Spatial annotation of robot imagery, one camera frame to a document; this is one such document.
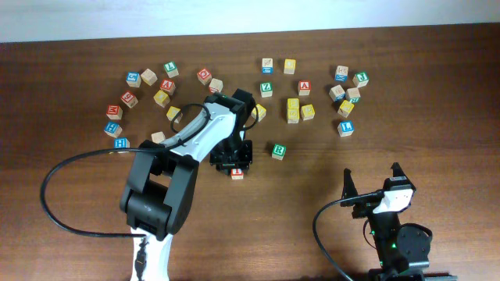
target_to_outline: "white wall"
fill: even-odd
[[[500,0],[3,0],[0,41],[500,21]]]

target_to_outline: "cable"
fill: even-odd
[[[165,147],[165,148],[109,148],[109,149],[101,149],[97,151],[89,151],[85,152],[79,155],[75,155],[73,157],[70,157],[66,160],[63,160],[59,164],[55,165],[50,172],[45,176],[43,182],[41,183],[40,186],[40,202],[41,202],[41,207],[44,209],[45,214],[52,220],[53,223],[55,223],[58,227],[64,229],[65,231],[69,231],[73,234],[76,235],[81,235],[81,236],[86,236],[86,237],[114,237],[114,238],[125,238],[125,237],[145,237],[144,234],[132,234],[132,233],[100,233],[100,232],[92,232],[92,231],[85,231],[85,230],[80,230],[80,229],[75,229],[71,226],[68,226],[58,220],[55,215],[50,211],[47,205],[47,201],[45,200],[45,191],[47,190],[48,182],[54,176],[54,174],[59,171],[62,167],[65,165],[68,165],[72,162],[81,160],[83,158],[91,157],[91,156],[96,156],[96,155],[103,155],[103,154],[108,154],[110,152],[147,152],[147,153],[158,153],[158,152],[164,152],[168,151],[174,148],[177,148],[186,142],[188,142],[191,138],[195,137],[198,133],[200,133],[203,128],[209,123],[210,120],[210,112],[204,105],[200,104],[190,104],[190,105],[199,105],[201,106],[207,113],[205,117],[205,122],[203,125],[196,130],[193,134],[191,134],[189,137],[186,137],[183,140],[179,140],[177,143]]]
[[[373,246],[366,238],[366,226],[368,225],[368,219],[365,221],[365,224],[362,225],[362,236],[365,237],[365,241],[369,244],[370,247],[376,250],[375,246]]]
[[[314,239],[316,239],[316,242],[318,243],[318,246],[320,247],[320,250],[327,257],[328,261],[335,267],[335,269],[337,269],[337,271],[344,278],[346,278],[349,281],[354,281],[354,280],[351,278],[351,276],[349,276],[347,273],[345,273],[344,270],[341,269],[341,267],[337,264],[337,262],[334,261],[334,259],[330,256],[330,254],[328,254],[327,249],[321,243],[320,237],[318,236],[318,233],[316,231],[316,221],[318,220],[318,218],[320,217],[321,213],[324,210],[328,209],[329,207],[331,207],[333,205],[336,205],[336,204],[339,204],[339,203],[343,203],[343,202],[349,202],[349,201],[359,200],[359,199],[362,199],[362,198],[365,198],[365,197],[377,197],[377,196],[379,196],[379,194],[377,193],[377,191],[375,191],[375,192],[368,193],[368,194],[362,194],[362,195],[359,195],[359,196],[356,196],[356,197],[350,197],[350,198],[345,198],[345,199],[340,199],[340,200],[332,201],[332,202],[324,205],[316,213],[316,215],[314,216],[314,220],[312,221],[312,233],[314,234]]]
[[[257,108],[257,105],[254,108],[255,108],[255,117],[257,117],[257,118],[255,118],[255,121],[252,123],[252,125],[242,129],[242,131],[244,131],[244,132],[253,128],[253,126],[255,126],[257,124],[257,122],[259,121],[259,109]]]

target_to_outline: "toy block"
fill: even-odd
[[[141,78],[149,86],[152,86],[158,80],[158,77],[156,77],[156,74],[154,72],[152,72],[150,69],[146,69],[141,74]]]
[[[351,102],[343,101],[341,107],[338,109],[338,114],[347,118],[347,116],[349,116],[349,113],[351,113],[353,108],[354,105]]]
[[[162,141],[164,141],[166,138],[165,138],[165,134],[163,132],[158,132],[158,133],[152,133],[151,134],[151,140],[156,143],[156,144],[159,144],[161,143]]]
[[[122,95],[121,100],[129,108],[133,108],[134,105],[136,105],[139,102],[138,99],[130,91],[126,91],[125,94]]]
[[[231,169],[231,179],[243,180],[243,171],[241,169]]]
[[[268,98],[273,96],[273,85],[271,82],[265,82],[260,84],[260,95],[263,98]]]
[[[262,74],[273,74],[273,59],[262,59]]]
[[[177,108],[175,106],[170,106],[169,111],[166,113],[166,118],[168,118],[169,121],[172,122],[173,117],[175,117],[175,115],[177,115],[179,111],[180,108]],[[179,117],[177,117],[177,119],[175,119],[174,122],[179,123],[181,118],[182,118],[182,113],[179,115]]]
[[[345,82],[347,80],[349,68],[347,66],[337,66],[335,70],[335,81]]]
[[[300,108],[300,116],[304,121],[314,118],[314,114],[313,105],[304,105]]]
[[[287,123],[288,124],[296,124],[296,123],[298,123],[299,119],[300,119],[300,116],[298,114],[298,109],[296,109],[296,108],[287,109]]]
[[[354,132],[354,125],[352,125],[351,121],[343,121],[340,124],[338,124],[338,134],[341,135],[341,137],[347,137],[352,135]]]
[[[368,84],[369,78],[366,72],[356,73],[354,78],[352,78],[352,82],[354,82],[354,86],[356,87],[364,87]]]
[[[298,82],[298,95],[309,95],[311,92],[311,81],[303,80]]]
[[[262,120],[262,119],[264,119],[264,117],[266,117],[266,109],[259,104],[256,105],[256,108],[259,110],[259,120],[258,121],[260,122],[260,120]],[[252,110],[252,117],[257,119],[257,110],[255,110],[255,108]]]
[[[295,73],[295,63],[294,59],[285,59],[284,60],[284,74],[293,74]]]
[[[345,97],[345,91],[341,85],[337,85],[330,89],[329,95],[333,101],[340,101]]]
[[[358,88],[350,88],[347,89],[347,94],[345,94],[345,99],[351,103],[356,103],[361,98],[361,94],[359,94]]]
[[[284,153],[287,150],[287,147],[280,145],[280,144],[275,144],[273,148],[273,154],[271,157],[278,159],[278,160],[283,160]]]
[[[122,127],[120,127],[117,123],[109,121],[104,128],[104,132],[111,137],[117,138],[122,133]]]
[[[222,87],[223,83],[221,80],[212,78],[209,85],[210,93],[220,93],[222,91]]]
[[[297,109],[298,110],[298,98],[289,98],[287,100],[287,109]]]
[[[139,76],[139,73],[128,73],[127,84],[131,87],[140,87],[141,77]]]
[[[207,69],[200,70],[200,72],[198,72],[196,76],[198,77],[198,80],[200,80],[200,82],[202,82],[202,84],[205,86],[212,79],[212,74]]]
[[[108,105],[108,111],[106,115],[111,120],[121,120],[122,119],[123,110],[118,105]]]
[[[115,147],[114,148],[129,148],[130,147],[130,142],[126,137],[121,137],[115,139]],[[128,153],[128,151],[121,151],[118,153]]]
[[[153,98],[155,99],[156,103],[161,107],[165,107],[165,105],[170,102],[169,95],[162,90],[159,90]]]
[[[162,89],[162,91],[169,93],[169,95],[173,95],[173,92],[175,91],[175,83],[171,80],[163,79],[159,88]]]
[[[179,70],[177,69],[175,62],[166,63],[163,67],[165,67],[166,75],[168,75],[169,78],[179,75]]]

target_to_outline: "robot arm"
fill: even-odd
[[[172,237],[184,224],[195,192],[201,160],[211,153],[210,164],[218,170],[248,169],[252,142],[243,140],[244,124],[255,107],[252,95],[236,90],[232,98],[222,94],[207,97],[200,114],[175,136],[155,144],[146,140],[140,148],[162,148],[177,144],[200,131],[185,144],[160,153],[137,153],[130,169],[120,209],[127,213],[134,238],[132,281],[169,280],[166,267]],[[171,177],[170,185],[154,182],[150,175]]]

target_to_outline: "brown tabletop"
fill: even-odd
[[[416,185],[412,207],[400,219],[434,232],[428,272],[461,280],[500,274],[500,25],[323,30],[275,34],[147,37],[0,44],[0,207],[2,280],[127,280],[130,239],[72,235],[52,224],[39,203],[50,168],[72,155],[113,146],[103,129],[107,105],[123,109],[122,136],[137,147],[151,133],[173,133],[168,106],[202,102],[203,67],[223,81],[224,94],[250,91],[267,109],[248,131],[254,162],[244,180],[200,165],[191,214],[174,237],[169,273],[174,280],[283,280],[338,274],[313,238],[312,220],[338,199],[342,171],[352,170],[360,193],[382,187],[399,162]],[[274,58],[274,74],[261,74]],[[284,75],[285,59],[296,59]],[[153,95],[159,82],[130,88],[129,71],[174,61],[180,75],[167,108]],[[370,82],[348,117],[355,126],[340,138],[328,96],[337,65]],[[287,124],[286,99],[310,80],[313,120]],[[261,98],[259,83],[273,83]],[[139,99],[130,109],[120,95]],[[199,112],[181,120],[186,125]],[[283,161],[275,144],[287,146]],[[133,155],[87,158],[61,170],[48,187],[53,212],[71,226],[128,232],[118,203]],[[334,207],[320,218],[319,234],[340,266],[352,273],[379,267],[362,233],[363,220]]]

